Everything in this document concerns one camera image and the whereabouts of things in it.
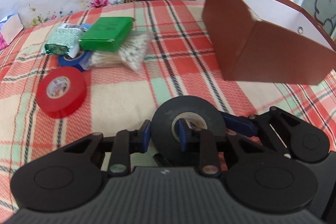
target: green box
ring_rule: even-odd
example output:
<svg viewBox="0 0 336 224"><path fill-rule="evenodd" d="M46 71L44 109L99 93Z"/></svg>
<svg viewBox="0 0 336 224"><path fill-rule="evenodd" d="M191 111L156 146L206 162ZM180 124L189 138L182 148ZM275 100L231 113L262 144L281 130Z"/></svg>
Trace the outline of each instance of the green box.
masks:
<svg viewBox="0 0 336 224"><path fill-rule="evenodd" d="M132 17L101 17L80 39L86 51L115 52L133 28Z"/></svg>

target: brown box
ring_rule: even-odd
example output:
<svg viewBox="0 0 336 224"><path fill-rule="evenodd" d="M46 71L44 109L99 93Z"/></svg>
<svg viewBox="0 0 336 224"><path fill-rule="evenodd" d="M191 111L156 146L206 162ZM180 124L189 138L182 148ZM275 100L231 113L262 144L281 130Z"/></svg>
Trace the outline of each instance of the brown box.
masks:
<svg viewBox="0 0 336 224"><path fill-rule="evenodd" d="M317 85L336 45L289 0L206 0L203 21L225 80Z"/></svg>

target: tape label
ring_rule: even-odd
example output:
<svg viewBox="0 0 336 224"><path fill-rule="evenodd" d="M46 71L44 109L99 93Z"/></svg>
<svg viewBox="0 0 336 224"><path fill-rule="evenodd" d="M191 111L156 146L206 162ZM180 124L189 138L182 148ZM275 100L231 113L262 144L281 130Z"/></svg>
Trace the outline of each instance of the tape label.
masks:
<svg viewBox="0 0 336 224"><path fill-rule="evenodd" d="M51 81L47 87L47 96L51 99L62 97L70 88L70 80L65 76L59 76Z"/></svg>

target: blue electrical tape roll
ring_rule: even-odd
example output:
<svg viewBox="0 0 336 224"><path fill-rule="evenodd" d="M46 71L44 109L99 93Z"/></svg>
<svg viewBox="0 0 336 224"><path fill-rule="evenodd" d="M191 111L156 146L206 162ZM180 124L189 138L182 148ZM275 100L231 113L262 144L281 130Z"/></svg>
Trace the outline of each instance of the blue electrical tape roll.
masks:
<svg viewBox="0 0 336 224"><path fill-rule="evenodd" d="M79 50L77 56L75 58L70 58L67 55L60 55L58 57L58 63L61 67L74 67L81 72L85 71L82 66L80 65L80 62L87 58L87 56L90 54L90 51L84 51L82 49Z"/></svg>

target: plaid tablecloth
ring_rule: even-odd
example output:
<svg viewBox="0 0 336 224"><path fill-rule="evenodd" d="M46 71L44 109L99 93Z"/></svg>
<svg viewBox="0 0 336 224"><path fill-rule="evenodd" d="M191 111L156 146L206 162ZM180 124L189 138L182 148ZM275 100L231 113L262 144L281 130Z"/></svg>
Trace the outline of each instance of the plaid tablecloth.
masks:
<svg viewBox="0 0 336 224"><path fill-rule="evenodd" d="M175 96L199 96L238 116L276 105L321 128L336 150L336 73L318 86L224 81L201 19L202 7L195 1L135 2L63 18L79 24L132 16L135 29L154 33L142 74L126 67L84 72L86 100L64 119L46 116L35 99L39 82L58 68L56 56L40 54L56 21L23 31L0 53L0 222L17 210L9 182L19 166L91 132L113 136L139 128ZM133 159L151 165L150 158Z"/></svg>

